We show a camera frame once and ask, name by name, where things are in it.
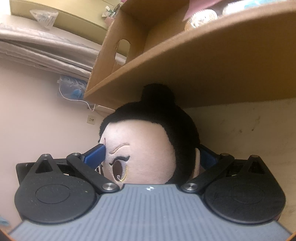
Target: embroidered eyebrow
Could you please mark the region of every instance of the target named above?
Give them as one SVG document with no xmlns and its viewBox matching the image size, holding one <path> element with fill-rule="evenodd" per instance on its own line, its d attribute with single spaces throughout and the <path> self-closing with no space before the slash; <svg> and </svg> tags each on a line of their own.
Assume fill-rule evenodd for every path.
<svg viewBox="0 0 296 241">
<path fill-rule="evenodd" d="M 115 152 L 118 151 L 119 148 L 123 147 L 123 146 L 129 146 L 129 144 L 125 143 L 125 144 L 121 144 L 120 146 L 118 146 L 114 151 L 110 151 L 109 154 L 114 154 Z"/>
<path fill-rule="evenodd" d="M 130 156 L 124 157 L 124 156 L 118 156 L 116 157 L 111 163 L 109 163 L 111 166 L 114 164 L 115 161 L 122 160 L 122 161 L 128 161 Z"/>
</svg>

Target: silver screw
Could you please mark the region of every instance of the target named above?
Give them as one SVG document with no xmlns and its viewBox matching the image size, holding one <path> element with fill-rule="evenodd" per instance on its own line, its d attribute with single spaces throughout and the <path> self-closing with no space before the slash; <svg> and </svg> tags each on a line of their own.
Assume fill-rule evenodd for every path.
<svg viewBox="0 0 296 241">
<path fill-rule="evenodd" d="M 183 188 L 187 191 L 195 191 L 197 189 L 197 184 L 195 183 L 185 183 L 183 185 Z"/>
<path fill-rule="evenodd" d="M 107 191 L 115 190 L 117 185 L 115 183 L 105 183 L 102 185 L 102 188 Z"/>
</svg>

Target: black plush hair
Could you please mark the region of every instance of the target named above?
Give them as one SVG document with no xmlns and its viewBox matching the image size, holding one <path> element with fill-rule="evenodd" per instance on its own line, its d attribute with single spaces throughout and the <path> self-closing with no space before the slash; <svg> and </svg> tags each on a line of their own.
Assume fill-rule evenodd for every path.
<svg viewBox="0 0 296 241">
<path fill-rule="evenodd" d="M 145 86 L 141 101 L 127 103 L 103 120 L 100 136 L 108 123 L 123 120 L 144 120 L 160 124 L 176 155 L 176 169 L 167 183 L 182 185 L 188 181 L 195 167 L 195 148 L 200 143 L 199 135 L 190 116 L 175 104 L 175 97 L 167 86 Z"/>
</svg>

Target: hair bun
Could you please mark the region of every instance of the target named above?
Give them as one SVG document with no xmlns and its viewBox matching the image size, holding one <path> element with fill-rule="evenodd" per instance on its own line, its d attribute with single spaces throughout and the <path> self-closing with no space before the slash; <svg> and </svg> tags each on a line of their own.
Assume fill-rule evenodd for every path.
<svg viewBox="0 0 296 241">
<path fill-rule="evenodd" d="M 143 89 L 141 102 L 159 105 L 175 105 L 175 97 L 166 85 L 149 84 Z"/>
</svg>

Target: white logo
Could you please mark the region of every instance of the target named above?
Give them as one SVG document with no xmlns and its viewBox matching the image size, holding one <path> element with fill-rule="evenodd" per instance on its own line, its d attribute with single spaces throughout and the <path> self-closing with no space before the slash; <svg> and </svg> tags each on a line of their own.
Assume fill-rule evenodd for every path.
<svg viewBox="0 0 296 241">
<path fill-rule="evenodd" d="M 154 187 L 151 187 L 151 186 L 150 187 L 146 187 L 146 190 L 147 191 L 152 191 L 153 189 L 154 189 Z"/>
</svg>

